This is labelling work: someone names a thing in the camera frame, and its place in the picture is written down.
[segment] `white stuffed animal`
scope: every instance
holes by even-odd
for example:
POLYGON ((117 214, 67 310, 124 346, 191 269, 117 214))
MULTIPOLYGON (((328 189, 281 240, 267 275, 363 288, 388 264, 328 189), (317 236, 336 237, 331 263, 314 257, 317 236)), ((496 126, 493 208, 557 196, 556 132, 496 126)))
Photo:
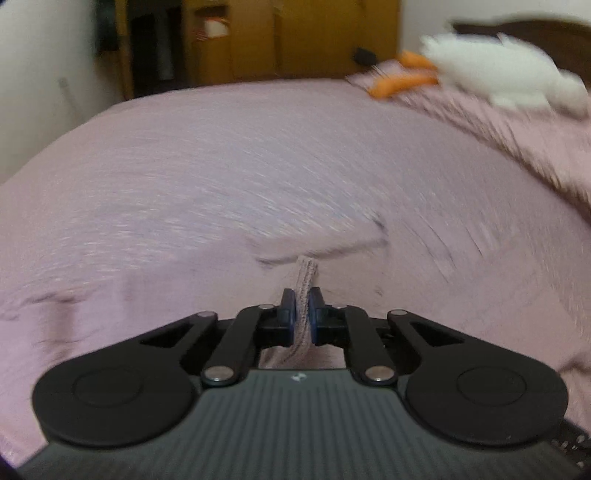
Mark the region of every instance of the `white stuffed animal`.
POLYGON ((422 53, 438 68, 442 85, 456 85, 517 110, 565 109, 589 114, 589 94, 581 78, 559 70, 544 51, 516 38, 446 34, 423 37, 422 53))

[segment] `pink cloth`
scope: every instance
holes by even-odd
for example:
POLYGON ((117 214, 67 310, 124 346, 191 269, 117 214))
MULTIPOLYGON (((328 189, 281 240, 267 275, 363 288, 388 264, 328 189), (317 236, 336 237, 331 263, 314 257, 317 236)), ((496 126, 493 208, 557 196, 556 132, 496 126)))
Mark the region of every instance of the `pink cloth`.
MULTIPOLYGON (((378 70, 395 75, 405 70, 388 61, 378 70)), ((349 81, 365 89, 378 72, 349 81)), ((557 192, 591 213, 591 119, 570 118, 556 111, 508 111, 485 99, 452 88, 422 87, 392 97, 400 105, 450 123, 508 153, 557 192)))
POLYGON ((52 364, 266 303, 299 254, 328 301, 406 307, 547 361, 589 427, 590 239, 513 159, 343 81, 123 103, 0 186, 0 450, 18 463, 43 444, 29 398, 52 364))

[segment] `logo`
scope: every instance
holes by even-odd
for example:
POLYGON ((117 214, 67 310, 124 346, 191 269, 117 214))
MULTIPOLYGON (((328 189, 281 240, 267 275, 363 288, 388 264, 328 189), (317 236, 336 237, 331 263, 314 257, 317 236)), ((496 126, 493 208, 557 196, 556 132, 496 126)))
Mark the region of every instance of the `logo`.
POLYGON ((298 383, 303 382, 306 378, 308 378, 308 375, 306 375, 305 373, 302 373, 302 372, 299 372, 299 373, 291 376, 291 379, 294 382, 298 382, 298 383))

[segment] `stuffed toy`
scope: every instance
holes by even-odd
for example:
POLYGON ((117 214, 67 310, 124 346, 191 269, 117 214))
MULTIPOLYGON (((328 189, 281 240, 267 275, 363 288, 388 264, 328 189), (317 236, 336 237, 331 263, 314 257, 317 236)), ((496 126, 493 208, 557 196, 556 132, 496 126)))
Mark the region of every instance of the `stuffed toy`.
POLYGON ((403 52, 398 60, 402 66, 419 68, 423 73, 378 79, 369 94, 385 98, 440 84, 459 87, 500 108, 555 108, 579 118, 588 115, 589 94, 581 78, 559 70, 544 51, 516 38, 454 34, 424 37, 422 53, 403 52))

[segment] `metal pin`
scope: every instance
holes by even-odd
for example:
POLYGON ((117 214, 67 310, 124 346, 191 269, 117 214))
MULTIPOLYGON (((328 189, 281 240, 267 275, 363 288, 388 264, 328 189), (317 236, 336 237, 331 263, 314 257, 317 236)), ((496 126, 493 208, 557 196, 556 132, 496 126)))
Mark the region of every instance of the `metal pin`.
POLYGON ((205 378, 212 382, 224 382, 234 376, 234 370, 226 367, 226 365, 216 365, 215 367, 209 367, 203 374, 205 378))
POLYGON ((365 376, 374 382, 385 382, 391 380, 395 373, 390 367, 385 365, 374 365, 365 371, 365 376))

